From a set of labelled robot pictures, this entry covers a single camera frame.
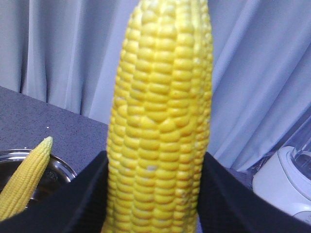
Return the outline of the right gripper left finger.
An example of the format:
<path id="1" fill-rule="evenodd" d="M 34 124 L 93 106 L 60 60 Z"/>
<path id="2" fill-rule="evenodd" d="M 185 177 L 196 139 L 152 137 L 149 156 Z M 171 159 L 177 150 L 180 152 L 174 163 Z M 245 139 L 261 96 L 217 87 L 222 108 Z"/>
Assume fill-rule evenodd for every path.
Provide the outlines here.
<path id="1" fill-rule="evenodd" d="M 0 224 L 2 233 L 99 233 L 106 217 L 106 151 L 70 183 Z"/>

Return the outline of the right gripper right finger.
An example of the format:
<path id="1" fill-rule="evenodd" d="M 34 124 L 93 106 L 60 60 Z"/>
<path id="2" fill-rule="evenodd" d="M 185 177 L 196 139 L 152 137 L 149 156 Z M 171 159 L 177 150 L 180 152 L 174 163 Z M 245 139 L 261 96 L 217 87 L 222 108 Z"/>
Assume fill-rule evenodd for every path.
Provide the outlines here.
<path id="1" fill-rule="evenodd" d="M 253 193 L 206 153 L 198 198 L 204 233 L 309 233 L 310 225 Z"/>

